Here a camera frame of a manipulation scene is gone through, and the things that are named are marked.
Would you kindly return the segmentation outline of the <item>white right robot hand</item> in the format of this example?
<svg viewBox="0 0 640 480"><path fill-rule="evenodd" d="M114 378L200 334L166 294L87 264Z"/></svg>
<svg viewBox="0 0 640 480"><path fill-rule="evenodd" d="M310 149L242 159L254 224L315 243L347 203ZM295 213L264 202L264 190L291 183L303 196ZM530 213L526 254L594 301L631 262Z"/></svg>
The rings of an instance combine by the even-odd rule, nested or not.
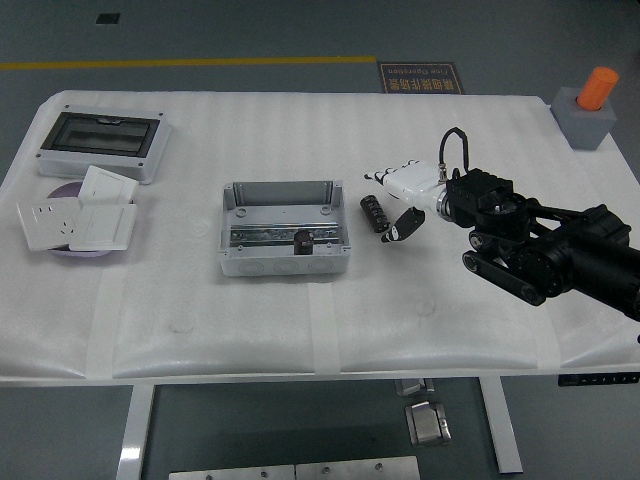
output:
<svg viewBox="0 0 640 480"><path fill-rule="evenodd" d="M390 196L408 206L381 237L383 243L407 239L424 223L427 210L446 221L451 220L445 185L446 168L409 160L397 168L365 173L364 178L379 183Z"/></svg>

